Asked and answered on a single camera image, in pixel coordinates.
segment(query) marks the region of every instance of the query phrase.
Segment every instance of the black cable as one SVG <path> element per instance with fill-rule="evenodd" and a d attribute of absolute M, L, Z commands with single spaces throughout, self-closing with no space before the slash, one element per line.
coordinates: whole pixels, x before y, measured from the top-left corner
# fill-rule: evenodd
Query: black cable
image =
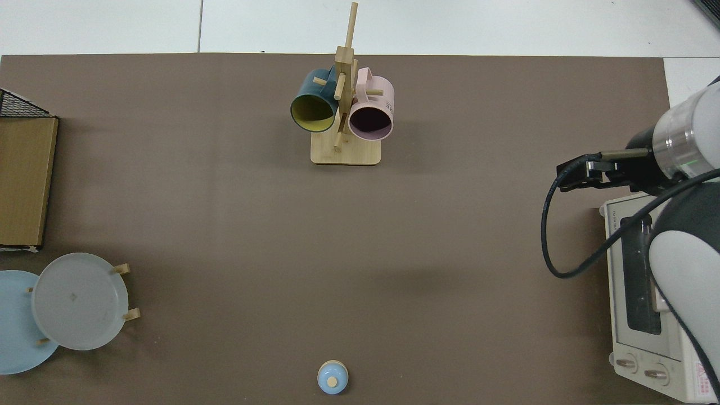
<path fill-rule="evenodd" d="M 555 266 L 552 264 L 552 260 L 550 260 L 550 254 L 547 250 L 547 214 L 550 209 L 550 201 L 552 200 L 552 196 L 555 193 L 555 190 L 557 189 L 558 183 L 560 183 L 567 175 L 574 169 L 578 168 L 581 165 L 587 164 L 589 160 L 597 159 L 601 156 L 600 153 L 597 153 L 595 155 L 588 155 L 588 156 L 581 156 L 577 160 L 573 161 L 571 164 L 567 165 L 560 173 L 558 173 L 557 177 L 555 178 L 555 181 L 552 182 L 552 185 L 550 186 L 550 190 L 547 193 L 547 197 L 545 197 L 545 204 L 543 205 L 542 210 L 542 219 L 540 221 L 540 242 L 542 244 L 542 254 L 543 258 L 545 258 L 545 265 L 547 265 L 548 270 L 553 274 L 553 276 L 558 278 L 571 278 L 574 277 L 585 270 L 587 270 L 591 265 L 595 264 L 595 262 L 600 259 L 605 252 L 610 249 L 610 246 L 612 246 L 618 239 L 620 239 L 624 233 L 628 231 L 628 229 L 632 228 L 633 226 L 637 225 L 642 221 L 643 218 L 647 214 L 650 213 L 650 211 L 654 210 L 661 204 L 663 204 L 665 201 L 669 200 L 670 198 L 673 198 L 674 196 L 680 194 L 681 192 L 691 188 L 695 187 L 696 185 L 706 182 L 710 179 L 715 179 L 717 177 L 720 177 L 720 169 L 711 170 L 707 173 L 703 173 L 697 177 L 693 177 L 692 179 L 687 179 L 685 181 L 682 181 L 671 188 L 665 190 L 661 195 L 659 195 L 657 198 L 655 198 L 653 201 L 651 201 L 649 204 L 645 205 L 643 208 L 640 209 L 635 215 L 630 217 L 630 219 L 625 222 L 620 228 L 615 231 L 610 237 L 603 242 L 603 244 L 600 245 L 598 250 L 595 251 L 595 253 L 591 254 L 587 259 L 585 259 L 584 262 L 580 264 L 577 268 L 574 270 L 571 270 L 569 272 L 560 272 L 558 271 Z"/>

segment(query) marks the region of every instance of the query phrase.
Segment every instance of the white floor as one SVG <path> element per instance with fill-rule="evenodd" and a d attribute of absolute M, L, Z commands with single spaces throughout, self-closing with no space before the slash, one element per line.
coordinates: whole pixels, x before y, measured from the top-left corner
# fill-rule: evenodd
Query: white floor
<path fill-rule="evenodd" d="M 334 53 L 350 1 L 0 0 L 0 55 Z M 720 74 L 691 0 L 359 0 L 358 54 L 665 58 L 670 103 Z"/>

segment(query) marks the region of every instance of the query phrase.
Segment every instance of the wire basket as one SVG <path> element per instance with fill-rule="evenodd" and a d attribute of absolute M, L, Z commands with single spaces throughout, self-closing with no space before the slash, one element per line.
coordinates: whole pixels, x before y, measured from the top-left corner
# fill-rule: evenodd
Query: wire basket
<path fill-rule="evenodd" d="M 0 117 L 41 118 L 54 115 L 17 94 L 0 89 Z"/>

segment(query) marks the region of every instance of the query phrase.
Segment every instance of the dark green mug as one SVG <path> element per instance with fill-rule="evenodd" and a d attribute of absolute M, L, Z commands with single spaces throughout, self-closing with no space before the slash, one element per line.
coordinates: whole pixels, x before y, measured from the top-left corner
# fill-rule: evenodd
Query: dark green mug
<path fill-rule="evenodd" d="M 316 77 L 325 84 L 316 83 Z M 334 97 L 337 83 L 335 66 L 308 73 L 290 105 L 290 115 L 295 123 L 310 132 L 323 132 L 333 126 L 338 111 L 338 101 Z"/>

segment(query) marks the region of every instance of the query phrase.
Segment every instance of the oven label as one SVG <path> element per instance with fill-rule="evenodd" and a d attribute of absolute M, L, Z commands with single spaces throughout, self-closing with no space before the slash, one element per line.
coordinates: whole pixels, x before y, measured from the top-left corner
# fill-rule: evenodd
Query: oven label
<path fill-rule="evenodd" d="M 708 379 L 707 373 L 705 373 L 705 368 L 700 362 L 695 362 L 695 395 L 711 396 L 712 392 L 710 380 Z"/>

